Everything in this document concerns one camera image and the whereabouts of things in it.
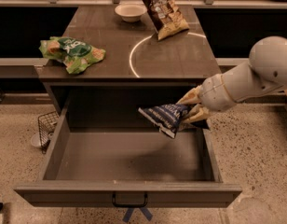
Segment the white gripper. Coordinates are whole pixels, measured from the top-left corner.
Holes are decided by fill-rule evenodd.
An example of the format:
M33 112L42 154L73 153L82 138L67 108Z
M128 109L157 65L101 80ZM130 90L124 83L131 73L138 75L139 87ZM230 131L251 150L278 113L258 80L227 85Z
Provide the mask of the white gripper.
M178 105L194 105L183 117L183 123L193 123L207 119L211 111L224 112L236 105L230 96L222 74L206 78L201 86L188 91L178 102Z

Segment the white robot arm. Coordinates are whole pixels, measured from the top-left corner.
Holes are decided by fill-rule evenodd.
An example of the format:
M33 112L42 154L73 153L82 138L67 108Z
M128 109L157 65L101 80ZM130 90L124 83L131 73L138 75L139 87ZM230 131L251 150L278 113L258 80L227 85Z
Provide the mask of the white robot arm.
M287 38L270 36L253 45L249 58L223 74L206 78L179 101L192 105L183 123L207 119L253 97L287 89Z

